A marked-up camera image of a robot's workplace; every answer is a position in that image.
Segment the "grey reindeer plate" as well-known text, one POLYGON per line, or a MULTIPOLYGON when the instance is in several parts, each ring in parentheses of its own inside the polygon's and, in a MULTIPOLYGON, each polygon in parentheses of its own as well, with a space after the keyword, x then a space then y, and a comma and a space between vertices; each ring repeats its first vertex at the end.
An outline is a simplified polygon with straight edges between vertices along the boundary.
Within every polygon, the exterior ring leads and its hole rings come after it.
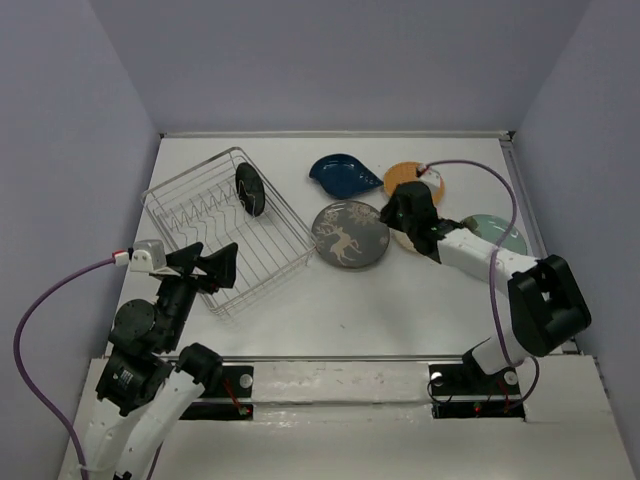
POLYGON ((326 206, 315 217, 311 230, 319 257, 341 269, 373 266, 390 243, 390 229, 380 221, 380 212, 354 200, 326 206))

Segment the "black round plate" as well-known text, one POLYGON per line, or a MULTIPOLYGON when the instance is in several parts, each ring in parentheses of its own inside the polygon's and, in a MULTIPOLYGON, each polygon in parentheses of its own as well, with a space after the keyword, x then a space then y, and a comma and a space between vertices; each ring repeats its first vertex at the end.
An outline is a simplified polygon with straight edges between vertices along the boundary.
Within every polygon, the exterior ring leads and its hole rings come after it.
POLYGON ((266 204, 264 184, 257 170, 248 162, 237 166, 235 186, 245 211, 253 217, 260 216, 266 204))

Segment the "cream plate with black spot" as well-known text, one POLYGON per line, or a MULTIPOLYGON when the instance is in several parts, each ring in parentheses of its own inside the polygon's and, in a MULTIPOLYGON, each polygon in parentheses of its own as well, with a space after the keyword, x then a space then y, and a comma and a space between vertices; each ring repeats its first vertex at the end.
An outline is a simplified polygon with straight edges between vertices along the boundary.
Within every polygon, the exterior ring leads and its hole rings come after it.
POLYGON ((391 234, 402 248, 411 253, 417 253, 417 250, 406 233, 391 229, 391 234))

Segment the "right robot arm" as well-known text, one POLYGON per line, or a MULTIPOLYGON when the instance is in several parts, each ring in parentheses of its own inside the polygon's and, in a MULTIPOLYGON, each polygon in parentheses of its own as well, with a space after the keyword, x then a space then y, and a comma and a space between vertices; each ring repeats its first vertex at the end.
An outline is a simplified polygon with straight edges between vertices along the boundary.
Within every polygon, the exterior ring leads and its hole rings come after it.
POLYGON ((549 355, 591 325, 586 301, 564 258, 517 254, 441 218, 421 181, 397 186, 381 221, 405 233, 419 254, 487 283, 494 314, 495 294, 508 299, 510 325, 495 321, 496 333, 462 357, 459 378, 470 391, 486 390, 503 370, 549 355))

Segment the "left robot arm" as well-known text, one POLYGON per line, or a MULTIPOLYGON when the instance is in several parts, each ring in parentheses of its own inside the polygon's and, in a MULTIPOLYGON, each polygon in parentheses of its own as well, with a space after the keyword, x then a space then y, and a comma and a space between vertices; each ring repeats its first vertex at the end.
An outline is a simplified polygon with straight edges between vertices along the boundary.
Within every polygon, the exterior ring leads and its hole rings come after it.
POLYGON ((200 242, 168 253, 160 240, 116 251, 112 263, 159 280, 153 301, 134 299, 118 308, 108 341, 111 354, 96 386, 96 399, 78 463, 70 479, 139 479, 188 407, 215 392, 223 359, 193 343, 175 363, 194 300, 229 289, 236 281, 239 246, 232 242, 205 255, 200 242))

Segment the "orange woven round plate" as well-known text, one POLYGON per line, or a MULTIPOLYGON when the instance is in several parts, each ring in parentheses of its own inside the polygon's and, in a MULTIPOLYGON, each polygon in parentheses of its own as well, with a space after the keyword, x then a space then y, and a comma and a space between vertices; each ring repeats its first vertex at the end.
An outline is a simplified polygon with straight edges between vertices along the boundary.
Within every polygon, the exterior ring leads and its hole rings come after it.
MULTIPOLYGON (((383 190, 385 194, 391 197, 398 185, 418 181, 416 168, 419 165, 421 164, 418 162, 400 162, 390 167, 383 177, 383 190)), ((434 205, 438 206, 445 193, 444 179, 442 178, 439 186, 430 183, 425 184, 429 187, 434 205)))

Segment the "dark blue leaf plate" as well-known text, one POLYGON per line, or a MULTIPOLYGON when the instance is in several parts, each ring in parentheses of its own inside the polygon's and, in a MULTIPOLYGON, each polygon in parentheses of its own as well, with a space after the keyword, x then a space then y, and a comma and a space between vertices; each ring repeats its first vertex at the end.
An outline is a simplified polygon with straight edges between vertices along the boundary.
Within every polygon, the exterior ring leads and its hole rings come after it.
POLYGON ((383 181, 356 157, 336 153, 317 160, 309 178, 331 197, 346 200, 383 186, 383 181))

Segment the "teal flower plate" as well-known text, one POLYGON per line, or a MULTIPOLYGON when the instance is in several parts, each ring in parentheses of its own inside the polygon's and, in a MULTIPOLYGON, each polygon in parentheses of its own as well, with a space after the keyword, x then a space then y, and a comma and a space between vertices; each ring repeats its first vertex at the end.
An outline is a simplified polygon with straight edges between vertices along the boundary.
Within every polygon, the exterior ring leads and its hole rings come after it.
MULTIPOLYGON (((509 221, 495 215, 474 214, 464 218, 462 224, 477 237, 496 244, 507 230, 509 221)), ((517 254, 528 254, 526 240, 516 227, 511 228, 501 247, 517 254)))

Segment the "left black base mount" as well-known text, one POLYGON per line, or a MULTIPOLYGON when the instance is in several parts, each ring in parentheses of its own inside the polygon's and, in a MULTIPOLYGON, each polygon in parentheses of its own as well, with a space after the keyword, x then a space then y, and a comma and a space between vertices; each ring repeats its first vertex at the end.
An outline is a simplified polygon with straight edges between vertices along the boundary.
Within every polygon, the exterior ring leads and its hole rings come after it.
POLYGON ((208 386, 181 415, 183 421, 251 421, 254 367, 225 365, 216 384, 208 386))

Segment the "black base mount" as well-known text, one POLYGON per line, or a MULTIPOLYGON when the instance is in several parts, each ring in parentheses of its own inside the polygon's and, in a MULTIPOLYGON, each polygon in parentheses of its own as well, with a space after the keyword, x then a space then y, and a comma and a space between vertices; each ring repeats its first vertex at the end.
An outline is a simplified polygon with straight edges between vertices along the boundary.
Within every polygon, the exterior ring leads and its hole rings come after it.
POLYGON ((519 379, 508 368, 476 381, 461 363, 429 366, 426 387, 435 419, 525 418, 519 379))
POLYGON ((254 367, 225 365, 216 384, 208 386, 181 415, 183 421, 251 421, 254 367))

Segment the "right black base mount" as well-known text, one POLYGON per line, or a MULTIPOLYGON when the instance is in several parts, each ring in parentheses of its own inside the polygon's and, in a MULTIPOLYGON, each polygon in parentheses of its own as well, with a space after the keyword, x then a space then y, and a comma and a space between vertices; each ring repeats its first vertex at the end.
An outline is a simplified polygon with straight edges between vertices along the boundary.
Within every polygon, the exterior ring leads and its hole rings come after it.
POLYGON ((429 366, 426 387, 435 419, 525 418, 519 379, 508 368, 476 381, 461 363, 429 366))

